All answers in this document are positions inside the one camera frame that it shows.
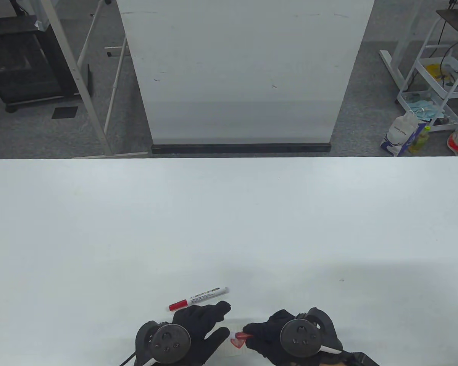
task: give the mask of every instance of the light blue cloth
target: light blue cloth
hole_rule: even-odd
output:
[[[431,101],[416,101],[414,103],[407,103],[411,111],[419,118],[420,120],[430,121],[434,118],[436,113],[438,113],[438,107],[434,105]],[[443,118],[444,113],[441,112],[438,115],[438,118]]]

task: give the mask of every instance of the plastic bottle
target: plastic bottle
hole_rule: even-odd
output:
[[[430,126],[424,127],[424,129],[419,133],[417,139],[409,146],[409,151],[411,154],[417,154],[419,150],[426,144],[429,140],[429,131],[431,130]]]

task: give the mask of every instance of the yellow object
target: yellow object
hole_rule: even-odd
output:
[[[444,70],[441,73],[441,67],[439,63],[433,63],[425,67],[428,73],[437,81],[442,82],[444,78],[444,82],[448,82],[450,80],[449,73],[445,73]]]
[[[429,139],[429,131],[431,130],[430,126],[424,127],[424,129],[419,133],[417,139],[409,146],[409,151],[411,154],[417,154],[419,150],[426,144]]]

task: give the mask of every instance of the white metal frame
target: white metal frame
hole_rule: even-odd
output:
[[[412,40],[412,36],[416,33],[419,20],[421,19],[421,7],[425,0],[414,0],[414,7],[411,10],[410,17],[403,28],[402,36],[400,37],[393,54],[387,50],[380,50],[379,54],[383,62],[385,63],[388,72],[392,76],[395,84],[400,89],[404,84],[404,76],[398,69],[404,58],[405,50],[409,46]]]
[[[56,39],[58,40],[58,43],[60,44],[61,51],[63,52],[63,55],[65,56],[65,60],[68,64],[71,75],[75,79],[75,83],[77,85],[79,94],[81,95],[81,99],[83,100],[85,104],[85,108],[90,117],[90,122],[93,126],[93,130],[95,131],[95,134],[97,135],[97,138],[100,141],[100,145],[102,146],[102,149],[104,151],[104,155],[91,156],[91,157],[147,157],[149,156],[148,151],[139,152],[139,153],[128,153],[128,154],[114,154],[107,140],[107,132],[108,132],[109,124],[110,124],[110,118],[112,116],[112,108],[114,106],[115,96],[117,93],[117,87],[119,85],[119,77],[121,75],[122,64],[124,61],[124,57],[126,55],[126,48],[127,48],[126,37],[124,36],[124,42],[121,48],[119,64],[117,66],[117,73],[115,75],[115,81],[112,86],[112,96],[110,98],[107,117],[105,118],[105,123],[103,125],[103,128],[100,125],[100,120],[98,119],[97,112],[95,111],[95,108],[93,106],[92,98],[90,97],[90,94],[88,92],[88,88],[85,83],[85,80],[83,76],[81,75],[82,66],[85,60],[86,53],[88,51],[88,46],[90,44],[91,36],[95,30],[95,27],[97,26],[98,19],[100,18],[100,11],[102,10],[102,7],[105,4],[105,0],[99,0],[98,2],[97,10],[95,11],[95,14],[93,16],[92,24],[90,25],[90,29],[86,36],[85,43],[80,52],[80,56],[78,60],[75,60],[75,57],[71,51],[70,44],[68,42],[68,38],[66,37],[65,30],[63,29],[61,21],[58,17],[58,14],[56,13],[56,10],[54,9],[53,4],[51,3],[51,0],[40,0],[40,1],[42,3],[42,6],[44,7],[44,11],[46,12],[48,16],[49,22],[51,23],[53,31],[56,35]]]
[[[407,96],[413,93],[406,93],[405,90],[407,89],[409,85],[409,80],[412,78],[412,74],[414,73],[415,70],[419,72],[426,82],[430,85],[429,89],[427,91],[421,91],[421,92],[416,92],[419,93],[421,97],[429,96],[432,101],[435,103],[435,105],[438,106],[438,112],[436,115],[433,117],[431,122],[429,122],[429,126],[431,127],[431,131],[444,131],[444,130],[457,130],[458,129],[458,116],[447,106],[447,103],[450,99],[452,98],[458,98],[458,92],[456,92],[456,88],[458,88],[458,76],[456,77],[456,81],[454,82],[453,86],[449,89],[449,91],[445,91],[444,88],[442,88],[439,83],[431,76],[429,75],[428,71],[424,68],[423,66],[423,60],[421,60],[421,57],[426,49],[438,49],[438,48],[450,48],[448,54],[444,57],[450,58],[452,57],[451,54],[453,52],[453,49],[450,44],[430,44],[429,40],[431,39],[431,35],[433,34],[435,28],[437,25],[440,23],[442,18],[438,17],[438,19],[434,22],[433,26],[431,27],[426,40],[423,43],[423,46],[421,47],[421,50],[419,51],[419,54],[417,55],[414,64],[412,65],[409,74],[407,75],[407,78],[405,78],[404,82],[402,83],[402,87],[400,88],[400,91],[397,96],[397,100],[402,105],[402,107],[407,111],[410,110],[410,107],[408,106],[406,102]],[[441,113],[445,112],[450,120],[453,121],[453,123],[450,124],[443,124],[443,125],[434,125],[434,122],[438,119],[439,115]]]

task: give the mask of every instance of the white cart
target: white cart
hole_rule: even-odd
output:
[[[438,20],[435,21],[431,30],[429,31],[426,40],[419,51],[419,54],[414,61],[412,68],[405,79],[405,82],[402,84],[400,92],[398,93],[397,101],[402,105],[402,107],[408,111],[411,110],[408,101],[412,101],[413,98],[419,98],[421,100],[431,101],[434,106],[437,108],[437,113],[429,122],[431,131],[444,131],[444,130],[457,130],[458,129],[458,115],[448,106],[448,101],[450,99],[458,98],[458,60],[452,55],[453,48],[458,42],[453,44],[428,44],[433,34],[435,28],[441,22],[442,18],[438,17]],[[446,48],[447,54],[444,57],[434,57],[423,59],[423,53],[427,49],[438,49]],[[440,78],[434,77],[429,71],[428,66],[439,64]],[[414,72],[418,72],[424,80],[427,82],[429,88],[427,90],[419,92],[406,92],[409,85],[409,80],[411,80]],[[444,114],[448,118],[448,123],[446,124],[437,124],[435,122]]]

